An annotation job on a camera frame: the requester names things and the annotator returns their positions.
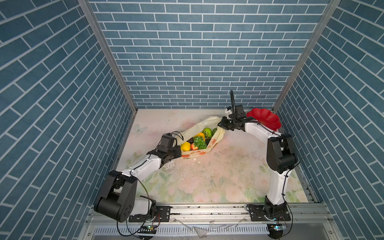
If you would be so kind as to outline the red strawberry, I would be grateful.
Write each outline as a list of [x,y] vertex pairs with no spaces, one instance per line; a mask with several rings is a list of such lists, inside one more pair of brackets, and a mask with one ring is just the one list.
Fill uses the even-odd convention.
[[195,146],[195,144],[191,144],[190,147],[191,147],[191,151],[195,151],[199,149],[197,146]]

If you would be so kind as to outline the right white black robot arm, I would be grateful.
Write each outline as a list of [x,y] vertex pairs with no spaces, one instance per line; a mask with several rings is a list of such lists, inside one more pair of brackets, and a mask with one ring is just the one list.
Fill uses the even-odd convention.
[[243,106],[235,104],[234,92],[230,91],[231,106],[226,116],[218,123],[224,130],[241,130],[267,144],[266,161],[272,170],[270,189],[265,197],[264,214],[267,218],[288,211],[285,199],[291,171],[299,164],[296,144],[290,134],[281,134],[264,126],[260,121],[247,116]]

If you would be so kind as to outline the yellow lemon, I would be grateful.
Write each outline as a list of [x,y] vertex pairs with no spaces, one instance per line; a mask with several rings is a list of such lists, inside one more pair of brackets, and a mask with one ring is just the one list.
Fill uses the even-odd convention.
[[185,142],[180,145],[182,152],[188,152],[191,150],[191,144],[189,142]]

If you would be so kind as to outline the cream printed plastic bag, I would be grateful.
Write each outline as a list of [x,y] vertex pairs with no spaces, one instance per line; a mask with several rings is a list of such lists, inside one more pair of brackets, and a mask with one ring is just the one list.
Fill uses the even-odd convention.
[[219,117],[209,117],[178,133],[176,140],[181,148],[182,158],[202,156],[212,150],[224,138],[226,132],[218,126],[221,120]]

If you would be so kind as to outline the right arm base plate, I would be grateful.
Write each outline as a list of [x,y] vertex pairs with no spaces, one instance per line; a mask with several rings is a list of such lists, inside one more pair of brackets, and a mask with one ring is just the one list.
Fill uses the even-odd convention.
[[291,213],[288,210],[288,206],[286,204],[281,205],[246,205],[246,210],[250,214],[250,218],[252,222],[263,222],[263,221],[278,221],[285,220],[286,222],[291,220]]

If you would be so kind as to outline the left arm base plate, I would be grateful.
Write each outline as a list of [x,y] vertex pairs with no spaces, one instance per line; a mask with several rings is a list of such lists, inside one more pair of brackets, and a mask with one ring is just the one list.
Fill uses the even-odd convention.
[[146,222],[169,222],[171,214],[170,206],[156,206],[151,207],[150,213],[145,215],[133,215],[129,217],[130,223]]

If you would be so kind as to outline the green grape bunch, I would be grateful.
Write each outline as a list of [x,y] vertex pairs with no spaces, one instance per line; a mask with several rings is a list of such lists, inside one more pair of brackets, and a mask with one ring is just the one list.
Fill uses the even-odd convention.
[[207,148],[207,143],[203,137],[195,137],[194,138],[194,146],[198,150],[203,150],[203,149]]

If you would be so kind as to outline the yellow banana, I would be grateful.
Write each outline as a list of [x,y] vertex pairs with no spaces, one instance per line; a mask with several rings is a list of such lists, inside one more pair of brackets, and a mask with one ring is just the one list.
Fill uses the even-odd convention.
[[202,132],[200,132],[200,133],[198,133],[197,135],[195,135],[194,136],[194,139],[195,138],[202,138],[204,141],[205,141],[205,135],[202,133]]

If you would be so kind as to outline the red flower-shaped plate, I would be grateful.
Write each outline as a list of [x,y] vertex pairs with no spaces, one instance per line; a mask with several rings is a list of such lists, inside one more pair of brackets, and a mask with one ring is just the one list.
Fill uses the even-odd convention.
[[268,109],[254,108],[247,113],[247,117],[254,118],[273,131],[277,131],[282,127],[279,116]]

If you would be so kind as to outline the aluminium front rail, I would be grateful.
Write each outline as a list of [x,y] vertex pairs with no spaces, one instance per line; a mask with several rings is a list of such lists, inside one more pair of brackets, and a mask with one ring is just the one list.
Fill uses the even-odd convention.
[[227,204],[171,204],[158,203],[157,215],[162,224],[248,224],[294,223],[325,224],[334,220],[324,203],[289,203],[287,213],[276,219],[267,219],[262,205],[251,207],[246,203]]

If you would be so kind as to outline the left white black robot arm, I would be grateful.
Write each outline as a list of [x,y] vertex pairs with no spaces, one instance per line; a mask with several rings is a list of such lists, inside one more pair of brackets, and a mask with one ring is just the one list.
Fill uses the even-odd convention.
[[147,152],[143,160],[123,171],[110,171],[95,199],[94,211],[117,222],[133,219],[150,221],[155,218],[156,201],[149,195],[137,197],[138,184],[168,162],[182,156],[179,132],[166,133],[155,149]]

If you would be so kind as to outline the light green pear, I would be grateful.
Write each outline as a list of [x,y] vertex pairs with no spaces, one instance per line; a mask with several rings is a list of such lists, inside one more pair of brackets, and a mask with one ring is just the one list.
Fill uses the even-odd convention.
[[212,130],[210,128],[204,128],[202,133],[205,135],[206,139],[210,139],[212,137]]

